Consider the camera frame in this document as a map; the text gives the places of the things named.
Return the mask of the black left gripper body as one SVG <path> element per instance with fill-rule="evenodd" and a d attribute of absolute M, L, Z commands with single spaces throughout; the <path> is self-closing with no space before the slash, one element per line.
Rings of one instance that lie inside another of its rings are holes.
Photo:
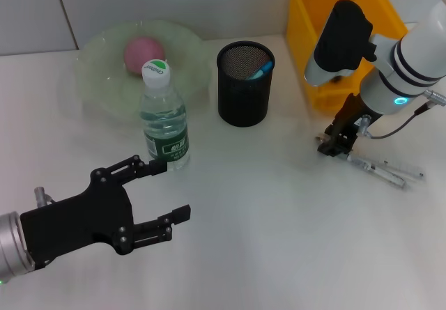
<path fill-rule="evenodd" d="M 87 189 L 69 199 L 20 215 L 26 247 L 37 268 L 95 243 L 119 255 L 133 251 L 132 205 L 122 177 L 105 169 L 91 174 Z"/>

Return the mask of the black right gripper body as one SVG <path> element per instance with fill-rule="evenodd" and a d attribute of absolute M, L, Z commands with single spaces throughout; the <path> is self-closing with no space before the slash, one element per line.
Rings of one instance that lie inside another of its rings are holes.
<path fill-rule="evenodd" d="M 382 116 L 368 108 L 360 94 L 349 94 L 333 120 L 333 135 L 346 137 L 347 139 L 356 139 L 359 130 L 359 125 L 356 123 L 360 122 L 364 115 L 371 117 L 371 124 Z"/>

